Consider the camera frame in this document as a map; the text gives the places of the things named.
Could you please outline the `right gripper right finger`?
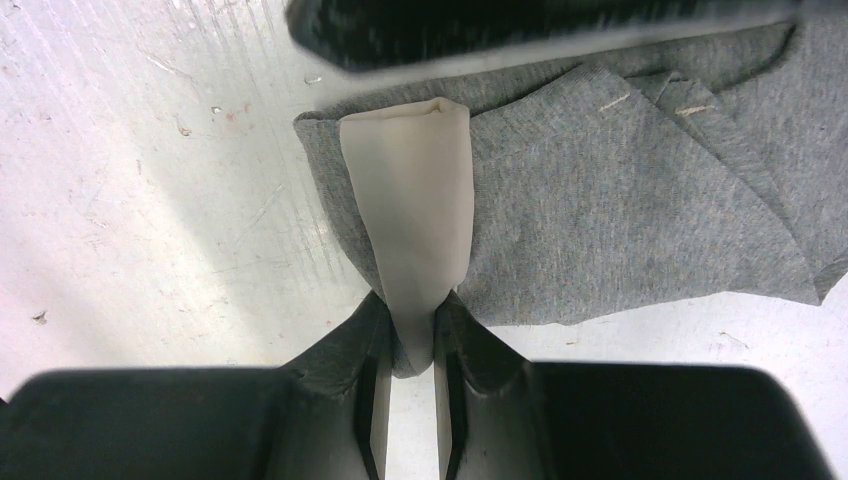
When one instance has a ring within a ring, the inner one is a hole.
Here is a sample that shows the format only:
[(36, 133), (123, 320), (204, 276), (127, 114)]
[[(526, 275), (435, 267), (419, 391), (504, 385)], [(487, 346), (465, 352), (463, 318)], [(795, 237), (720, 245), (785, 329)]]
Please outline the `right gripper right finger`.
[(444, 479), (829, 479), (795, 403), (744, 367), (532, 362), (456, 295), (434, 334)]

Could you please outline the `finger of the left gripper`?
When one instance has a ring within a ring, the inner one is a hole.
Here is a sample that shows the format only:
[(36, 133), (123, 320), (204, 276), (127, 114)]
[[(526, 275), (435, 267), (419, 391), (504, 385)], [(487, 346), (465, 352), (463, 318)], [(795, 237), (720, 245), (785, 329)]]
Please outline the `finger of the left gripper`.
[(799, 1), (292, 1), (293, 42), (349, 73), (574, 56), (799, 16)]

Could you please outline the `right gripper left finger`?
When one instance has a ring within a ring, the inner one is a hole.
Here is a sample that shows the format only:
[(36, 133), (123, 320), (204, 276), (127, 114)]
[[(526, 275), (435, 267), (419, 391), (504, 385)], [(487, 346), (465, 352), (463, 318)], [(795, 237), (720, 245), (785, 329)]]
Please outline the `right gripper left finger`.
[(280, 367), (64, 370), (1, 409), (5, 479), (379, 479), (390, 318), (367, 295)]

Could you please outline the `grey beige underwear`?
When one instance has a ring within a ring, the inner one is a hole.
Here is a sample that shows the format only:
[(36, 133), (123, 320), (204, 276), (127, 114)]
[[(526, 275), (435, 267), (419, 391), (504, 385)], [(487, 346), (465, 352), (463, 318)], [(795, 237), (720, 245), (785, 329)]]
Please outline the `grey beige underwear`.
[(470, 110), (473, 238), (454, 288), (488, 325), (579, 323), (719, 292), (820, 304), (847, 272), (847, 15), (375, 91), (294, 121), (331, 229), (385, 294), (342, 120)]

